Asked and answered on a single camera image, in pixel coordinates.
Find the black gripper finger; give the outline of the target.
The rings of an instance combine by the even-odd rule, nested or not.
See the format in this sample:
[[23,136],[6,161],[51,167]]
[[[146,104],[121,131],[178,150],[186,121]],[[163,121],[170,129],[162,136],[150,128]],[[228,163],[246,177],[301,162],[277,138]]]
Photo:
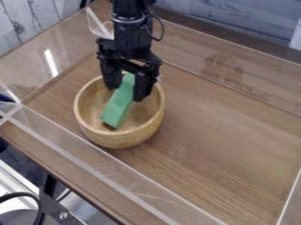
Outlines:
[[134,74],[133,100],[141,102],[151,94],[153,86],[158,82],[157,69],[141,70]]
[[113,90],[118,89],[122,85],[122,69],[115,60],[99,56],[102,77],[106,87]]

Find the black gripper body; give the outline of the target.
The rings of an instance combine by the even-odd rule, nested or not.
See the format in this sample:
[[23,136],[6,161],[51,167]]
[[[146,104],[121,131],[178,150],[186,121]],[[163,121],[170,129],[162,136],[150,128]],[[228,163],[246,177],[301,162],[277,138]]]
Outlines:
[[99,38],[98,58],[103,74],[118,74],[122,69],[133,74],[158,74],[162,59],[151,52],[151,42],[161,41],[153,35],[154,15],[122,17],[114,15],[113,38]]

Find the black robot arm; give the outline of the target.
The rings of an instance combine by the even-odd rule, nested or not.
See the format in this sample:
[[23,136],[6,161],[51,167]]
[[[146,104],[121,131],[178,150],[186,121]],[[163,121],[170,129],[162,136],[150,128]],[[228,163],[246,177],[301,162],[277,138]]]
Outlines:
[[157,0],[113,0],[114,39],[96,40],[102,77],[110,90],[122,85],[122,71],[134,74],[133,100],[141,102],[151,94],[158,82],[162,59],[151,52],[153,20],[151,13]]

